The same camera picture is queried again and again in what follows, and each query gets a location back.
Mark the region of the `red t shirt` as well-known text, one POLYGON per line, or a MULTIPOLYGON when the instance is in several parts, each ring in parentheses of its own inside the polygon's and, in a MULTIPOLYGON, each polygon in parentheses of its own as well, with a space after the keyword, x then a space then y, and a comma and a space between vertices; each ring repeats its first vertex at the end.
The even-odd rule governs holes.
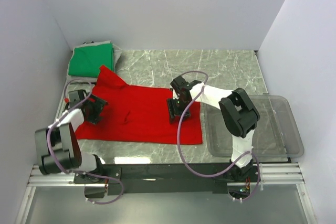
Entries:
MULTIPOLYGON (((75 131, 79 140, 177 143, 178 122, 170 124, 166 100, 172 97, 167 88, 143 87, 127 84, 105 66, 100 67, 93 94, 108 102, 97 125, 83 123, 75 131)), ((180 140, 183 145, 202 144, 200 103, 191 108, 185 118, 180 140)))

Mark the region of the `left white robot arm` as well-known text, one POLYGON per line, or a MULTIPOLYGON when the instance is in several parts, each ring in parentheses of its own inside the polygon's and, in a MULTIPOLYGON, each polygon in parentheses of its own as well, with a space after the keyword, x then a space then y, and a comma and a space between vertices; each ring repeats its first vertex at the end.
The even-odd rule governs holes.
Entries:
POLYGON ((108 102, 84 89, 70 91, 59 119, 35 131, 38 167, 42 174, 58 174, 80 168, 83 155, 75 131, 83 123, 97 125, 108 102))

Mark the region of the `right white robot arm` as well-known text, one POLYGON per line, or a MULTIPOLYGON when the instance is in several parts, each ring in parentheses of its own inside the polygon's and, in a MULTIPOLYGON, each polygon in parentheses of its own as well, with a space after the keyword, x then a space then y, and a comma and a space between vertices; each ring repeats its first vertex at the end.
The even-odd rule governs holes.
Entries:
POLYGON ((199 177, 213 178, 229 173, 233 180, 241 182, 253 167, 252 140, 260 114, 242 88, 225 90, 194 80, 187 82, 182 75, 173 79, 170 86, 173 97, 167 99, 170 122, 179 119, 177 127, 177 150, 185 167, 199 177), (221 111, 224 123, 232 136, 232 155, 229 166, 216 174, 201 174, 190 167, 181 150, 181 127, 184 117, 194 102, 210 105, 221 111))

